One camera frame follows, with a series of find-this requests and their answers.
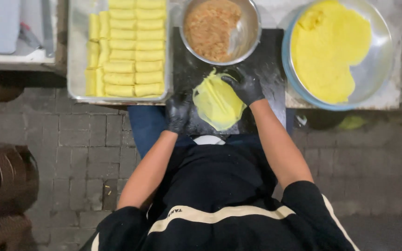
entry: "white container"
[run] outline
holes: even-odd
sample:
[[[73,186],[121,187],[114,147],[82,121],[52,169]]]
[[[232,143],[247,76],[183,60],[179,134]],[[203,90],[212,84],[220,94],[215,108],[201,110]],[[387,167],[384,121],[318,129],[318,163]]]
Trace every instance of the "white container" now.
[[[86,42],[88,41],[89,14],[108,10],[108,0],[72,0],[69,1],[68,27],[68,63],[67,90],[71,97],[87,103],[162,103],[173,93],[173,23],[171,18],[170,0],[167,0],[166,45],[164,65],[164,93],[156,98],[128,97],[93,97],[85,96]]]

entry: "floor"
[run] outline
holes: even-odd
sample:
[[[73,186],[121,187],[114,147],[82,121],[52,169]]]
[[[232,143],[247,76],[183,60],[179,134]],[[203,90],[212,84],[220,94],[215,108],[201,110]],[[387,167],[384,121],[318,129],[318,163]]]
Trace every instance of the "floor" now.
[[[338,217],[402,214],[401,126],[296,130],[293,139]],[[84,244],[140,161],[127,112],[76,105],[66,89],[26,88],[0,103],[0,142],[27,144],[38,163],[38,200],[27,215],[39,250]]]

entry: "person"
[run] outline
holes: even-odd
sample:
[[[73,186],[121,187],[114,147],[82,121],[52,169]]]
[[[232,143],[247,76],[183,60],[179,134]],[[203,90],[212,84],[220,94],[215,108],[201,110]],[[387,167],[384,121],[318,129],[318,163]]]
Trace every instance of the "person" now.
[[[222,79],[251,109],[258,135],[197,145],[184,136],[190,95],[169,99],[166,116],[158,107],[129,107],[143,159],[88,250],[358,250],[258,78],[236,71],[239,81]],[[271,198],[277,183],[281,201]]]

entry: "black cutting board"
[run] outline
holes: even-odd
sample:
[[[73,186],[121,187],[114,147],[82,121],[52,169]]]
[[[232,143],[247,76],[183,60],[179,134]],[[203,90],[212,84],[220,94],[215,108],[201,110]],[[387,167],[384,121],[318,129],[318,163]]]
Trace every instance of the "black cutting board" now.
[[[265,97],[269,100],[272,110],[284,125],[285,113],[285,73],[281,62],[281,45],[283,30],[263,29],[260,44],[254,53],[244,60],[248,71],[254,71],[260,78]],[[224,67],[205,63],[187,50],[181,40],[179,28],[173,32],[173,84],[175,93],[193,93],[193,88],[198,86],[215,67],[217,72],[222,72]],[[252,112],[249,108],[243,111],[240,121],[230,129],[222,132],[216,131],[212,126],[202,120],[195,106],[190,111],[190,122],[186,127],[188,135],[219,135],[219,134],[256,134],[257,127]]]

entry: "gloved hand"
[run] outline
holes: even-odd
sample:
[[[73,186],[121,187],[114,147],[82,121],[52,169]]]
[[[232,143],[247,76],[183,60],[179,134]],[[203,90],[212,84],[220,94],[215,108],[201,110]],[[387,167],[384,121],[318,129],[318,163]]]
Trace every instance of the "gloved hand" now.
[[[192,95],[188,93],[174,94],[165,102],[168,119],[167,130],[181,134],[188,122],[192,104]]]
[[[230,70],[236,71],[241,76],[237,76],[235,78],[233,72]],[[255,101],[265,98],[261,89],[260,80],[257,76],[250,75],[244,70],[243,66],[234,66],[230,68],[230,70],[226,73],[234,77],[236,80],[228,76],[221,77],[221,80],[228,83],[232,87],[244,104],[250,106]]]

